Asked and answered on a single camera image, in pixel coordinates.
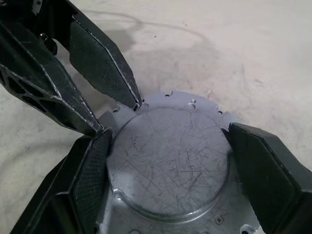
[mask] concrete floor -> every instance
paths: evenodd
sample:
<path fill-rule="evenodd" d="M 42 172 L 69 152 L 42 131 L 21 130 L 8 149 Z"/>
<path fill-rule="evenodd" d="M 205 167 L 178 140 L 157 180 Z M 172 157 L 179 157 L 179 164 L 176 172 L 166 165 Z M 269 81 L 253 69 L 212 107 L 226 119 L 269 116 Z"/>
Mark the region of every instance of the concrete floor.
<path fill-rule="evenodd" d="M 73 2 L 120 47 L 143 96 L 180 90 L 210 98 L 278 135 L 312 170 L 312 1 Z M 98 102 L 86 89 L 87 100 Z M 0 233 L 6 234 L 80 134 L 2 87 L 0 109 Z"/>

